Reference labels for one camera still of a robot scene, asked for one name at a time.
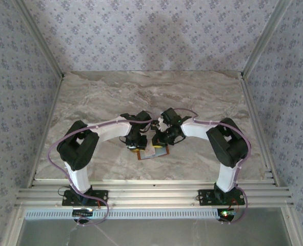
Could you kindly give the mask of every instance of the glass panel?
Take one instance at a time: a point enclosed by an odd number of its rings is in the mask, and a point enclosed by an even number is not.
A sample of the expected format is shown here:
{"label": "glass panel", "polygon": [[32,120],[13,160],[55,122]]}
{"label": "glass panel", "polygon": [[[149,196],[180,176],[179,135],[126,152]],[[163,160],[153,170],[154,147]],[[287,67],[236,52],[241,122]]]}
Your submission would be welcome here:
{"label": "glass panel", "polygon": [[[99,225],[119,246],[289,246],[280,209],[249,209],[237,224],[217,220],[107,220]],[[18,246],[114,246],[96,227],[77,227],[73,220],[26,220]]]}

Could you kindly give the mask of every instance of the metal frame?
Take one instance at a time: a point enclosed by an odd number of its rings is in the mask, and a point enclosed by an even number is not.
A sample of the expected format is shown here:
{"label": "metal frame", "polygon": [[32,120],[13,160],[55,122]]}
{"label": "metal frame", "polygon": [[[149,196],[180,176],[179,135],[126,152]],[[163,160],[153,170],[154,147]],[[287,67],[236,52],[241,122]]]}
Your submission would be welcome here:
{"label": "metal frame", "polygon": [[23,0],[12,0],[12,2],[16,7],[17,11],[19,12],[19,14],[21,15],[23,22],[26,24],[29,32],[35,39],[38,47],[42,51],[42,54],[45,56],[46,60],[50,64],[52,71],[58,78],[61,78],[63,73],[58,65],[58,62],[56,61],[54,55],[52,54],[50,48],[48,47],[40,30],[38,29],[37,24],[31,13],[29,12],[26,4],[24,3]]}
{"label": "metal frame", "polygon": [[41,157],[43,146],[45,144],[45,140],[47,138],[47,134],[48,134],[49,129],[50,129],[51,118],[52,118],[52,115],[53,115],[55,104],[56,104],[58,96],[59,96],[59,91],[60,91],[60,87],[61,87],[62,83],[63,83],[63,78],[60,79],[60,82],[58,83],[57,89],[55,91],[55,96],[54,96],[54,99],[53,99],[53,102],[52,102],[52,105],[51,105],[51,109],[50,109],[50,112],[49,112],[47,123],[46,123],[46,126],[44,128],[42,139],[41,139],[41,142],[40,142],[40,144],[38,146],[37,154],[36,154],[36,157],[35,157],[35,160],[34,160],[34,164],[33,164],[33,167],[32,167],[32,171],[30,172],[29,179],[28,179],[28,182],[27,182],[27,186],[26,187],[28,187],[28,188],[32,187],[33,182],[34,182],[34,177],[35,177],[35,174],[36,174],[36,169],[37,169],[38,161],[39,161],[39,159]]}
{"label": "metal frame", "polygon": [[[241,80],[241,85],[267,169],[265,170],[264,180],[243,180],[239,182],[239,186],[245,190],[250,208],[281,208],[293,246],[303,245],[303,232],[296,212],[293,209],[294,204],[290,191],[279,180],[249,86],[245,80]],[[43,141],[35,160],[35,168],[49,129],[56,98],[53,102]],[[36,210],[47,210],[49,212],[68,211],[68,207],[62,207],[62,198],[57,193],[59,187],[69,185],[68,181],[63,179],[33,180],[34,175],[35,169],[32,172],[28,188],[19,191],[15,204],[16,209],[10,219],[2,245],[17,244],[23,220],[28,212]],[[205,207],[199,206],[199,202],[195,199],[197,190],[212,189],[214,182],[204,180],[103,180],[92,181],[91,184],[94,189],[106,189],[109,191],[108,203],[112,211],[181,209],[189,212],[196,209],[205,210]],[[207,207],[207,209],[216,208],[223,207]]]}
{"label": "metal frame", "polygon": [[291,2],[292,0],[279,0],[278,3],[276,4],[268,22],[266,23],[259,39],[257,40],[257,43],[252,53],[250,54],[245,64],[245,67],[243,69],[244,78],[248,78],[248,76],[252,72],[264,48],[270,41],[273,33],[275,32],[277,26],[279,25],[282,17],[284,16]]}

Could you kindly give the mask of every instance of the wire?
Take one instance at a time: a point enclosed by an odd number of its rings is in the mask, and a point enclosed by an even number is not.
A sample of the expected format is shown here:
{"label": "wire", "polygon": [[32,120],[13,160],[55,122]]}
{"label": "wire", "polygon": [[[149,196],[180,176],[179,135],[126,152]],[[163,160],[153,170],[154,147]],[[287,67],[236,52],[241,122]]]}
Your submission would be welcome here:
{"label": "wire", "polygon": [[64,197],[65,194],[62,195],[62,194],[59,193],[60,189],[62,189],[62,188],[70,188],[70,187],[69,187],[69,186],[61,186],[61,187],[58,189],[58,195]]}
{"label": "wire", "polygon": [[238,211],[239,211],[239,203],[238,203],[237,200],[234,199],[234,198],[231,200],[231,202],[233,202],[233,201],[235,202],[235,204],[237,204],[237,207],[238,207],[237,212],[238,212]]}
{"label": "wire", "polygon": [[73,180],[70,178],[69,174],[66,172],[65,169],[63,169],[62,167],[58,166],[56,163],[54,163],[52,160],[51,160],[51,157],[50,157],[50,154],[51,154],[51,151],[56,148],[58,146],[59,143],[61,143],[62,141],[66,140],[67,138],[77,134],[77,133],[80,133],[80,132],[83,132],[83,131],[87,131],[87,130],[91,130],[91,129],[96,129],[96,128],[101,128],[101,127],[104,127],[104,126],[108,126],[108,125],[112,125],[112,124],[118,124],[118,123],[126,123],[126,122],[132,122],[132,123],[150,123],[151,121],[153,121],[152,119],[151,120],[146,120],[146,121],[137,121],[137,120],[127,120],[127,119],[120,119],[120,120],[114,120],[114,121],[108,121],[108,122],[104,122],[104,123],[101,123],[99,125],[95,125],[95,126],[90,126],[90,127],[84,127],[82,129],[78,129],[76,131],[73,131],[69,134],[67,134],[66,136],[62,137],[61,139],[59,139],[58,141],[56,141],[48,150],[48,154],[47,154],[47,159],[48,161],[55,167],[57,168],[58,170],[60,170],[61,172],[63,172],[63,174],[66,176],[66,178],[69,180],[69,184],[70,186],[73,188],[73,190],[80,196],[82,197],[85,197],[85,198],[89,198],[89,199],[93,199],[93,200],[96,200],[96,201],[99,201],[99,202],[102,202],[106,207],[107,207],[107,212],[105,214],[105,216],[99,220],[99,221],[96,221],[96,222],[93,222],[93,223],[87,223],[87,224],[81,224],[79,223],[79,221],[77,221],[77,224],[79,226],[93,226],[93,225],[96,225],[96,224],[100,224],[102,222],[104,222],[108,215],[109,215],[109,205],[107,204],[107,202],[101,198],[98,198],[98,197],[94,197],[94,196],[89,196],[89,195],[85,195],[83,194],[82,192],[80,192],[78,190],[78,188],[74,185],[73,183]]}
{"label": "wire", "polygon": [[173,144],[178,144],[179,142],[182,142],[184,139],[186,139],[186,137],[183,137],[181,140],[177,141],[177,142],[174,142]]}
{"label": "wire", "polygon": [[231,125],[228,125],[228,124],[225,124],[225,123],[222,123],[222,122],[216,122],[216,121],[201,121],[201,120],[196,120],[195,118],[197,118],[199,115],[194,112],[193,110],[190,110],[190,109],[185,109],[185,108],[177,108],[177,109],[174,109],[174,110],[185,110],[185,111],[189,111],[191,113],[193,113],[195,116],[193,117],[193,121],[197,124],[201,124],[201,125],[220,125],[220,126],[223,126],[223,127],[226,127],[226,128],[229,128],[233,131],[235,131],[236,133],[238,133],[242,138],[243,140],[246,142],[247,144],[247,148],[248,148],[248,152],[247,152],[247,155],[245,156],[244,159],[242,159],[237,165],[236,167],[238,168],[236,173],[235,173],[235,176],[233,178],[233,182],[234,182],[234,186],[237,190],[240,190],[244,196],[244,199],[245,199],[245,209],[243,211],[243,214],[240,216],[240,218],[238,218],[237,220],[233,221],[233,222],[230,222],[230,223],[237,223],[239,221],[241,221],[245,215],[246,215],[246,212],[247,212],[247,208],[248,208],[248,199],[247,199],[247,195],[245,193],[245,191],[238,187],[237,185],[237,178],[238,178],[238,174],[239,174],[239,170],[241,169],[241,165],[250,157],[251,155],[251,144],[250,142],[248,141],[248,139],[245,137],[245,135],[238,129],[236,129],[235,127],[231,126]]}
{"label": "wire", "polygon": [[121,141],[122,143],[126,144],[123,140],[121,140],[121,137],[119,137],[119,141]]}
{"label": "wire", "polygon": [[150,127],[151,127],[151,123],[149,124],[149,127],[147,128],[147,130],[145,130],[145,131],[140,130],[140,133],[146,133],[146,132],[148,132],[149,129],[150,129]]}

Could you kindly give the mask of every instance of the floral wallpaper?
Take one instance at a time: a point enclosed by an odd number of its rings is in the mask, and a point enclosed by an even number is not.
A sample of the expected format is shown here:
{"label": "floral wallpaper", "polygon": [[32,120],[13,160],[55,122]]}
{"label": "floral wallpaper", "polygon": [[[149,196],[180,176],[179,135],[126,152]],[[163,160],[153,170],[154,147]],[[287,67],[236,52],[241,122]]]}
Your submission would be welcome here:
{"label": "floral wallpaper", "polygon": [[241,71],[277,0],[25,0],[63,71]]}
{"label": "floral wallpaper", "polygon": [[293,1],[248,81],[303,225],[303,0]]}
{"label": "floral wallpaper", "polygon": [[58,82],[12,2],[0,0],[0,243]]}

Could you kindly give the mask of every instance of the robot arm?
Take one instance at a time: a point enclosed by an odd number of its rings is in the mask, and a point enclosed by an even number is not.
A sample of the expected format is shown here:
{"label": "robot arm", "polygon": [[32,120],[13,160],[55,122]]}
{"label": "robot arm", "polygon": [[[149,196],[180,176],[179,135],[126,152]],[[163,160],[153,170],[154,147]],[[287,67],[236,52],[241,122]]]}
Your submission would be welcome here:
{"label": "robot arm", "polygon": [[[219,201],[225,201],[230,198],[230,195],[235,190],[235,177],[238,172],[237,163],[243,159],[248,152],[247,144],[242,137],[234,131],[220,125],[213,127],[210,124],[203,124],[202,121],[198,121],[198,123],[190,116],[181,118],[172,108],[163,112],[161,116],[160,121],[163,124],[162,127],[157,129],[154,126],[152,128],[152,130],[156,131],[156,134],[152,138],[153,145],[162,147],[167,146],[167,144],[174,145],[178,143],[178,141],[175,142],[175,140],[179,136],[183,139],[192,136],[208,140],[212,145],[216,157],[220,161],[220,172],[214,185],[215,197]],[[141,135],[140,131],[144,129],[147,124],[118,122],[125,119],[146,121],[151,120],[151,117],[147,112],[141,111],[136,116],[122,114],[115,120],[97,124],[86,125],[79,120],[73,124],[67,134],[87,126],[102,127],[77,133],[58,145],[57,150],[65,162],[73,184],[80,192],[89,194],[92,190],[87,174],[87,164],[92,158],[97,143],[115,137],[125,136],[125,143],[129,149],[143,150],[146,148],[147,138]],[[114,121],[117,121],[117,123],[107,124],[108,122]],[[221,122],[238,129],[232,119],[225,118]],[[83,141],[79,144],[77,139],[83,139]],[[83,197],[80,197],[80,200],[82,204],[85,203]]]}
{"label": "robot arm", "polygon": [[[248,154],[247,143],[237,132],[218,125],[213,126],[203,121],[194,121],[190,117],[181,118],[172,108],[161,114],[162,123],[168,128],[156,130],[153,137],[154,145],[174,145],[176,137],[199,137],[208,140],[220,162],[219,176],[214,185],[214,193],[219,201],[225,201],[235,192],[235,179],[238,172],[237,163]],[[230,125],[239,130],[230,118],[220,123]]]}
{"label": "robot arm", "polygon": [[73,184],[82,193],[87,193],[91,190],[89,183],[87,165],[90,162],[94,150],[97,144],[103,141],[110,140],[115,137],[126,136],[126,144],[129,149],[145,149],[147,146],[147,137],[140,134],[140,129],[146,127],[147,123],[137,124],[129,122],[121,122],[123,120],[137,120],[137,121],[148,121],[151,120],[150,115],[141,111],[139,114],[129,115],[122,114],[114,120],[100,122],[97,124],[84,124],[81,120],[76,121],[69,131],[69,134],[75,130],[82,129],[85,127],[96,126],[91,130],[77,133],[57,146],[62,160],[65,162],[66,168]]}

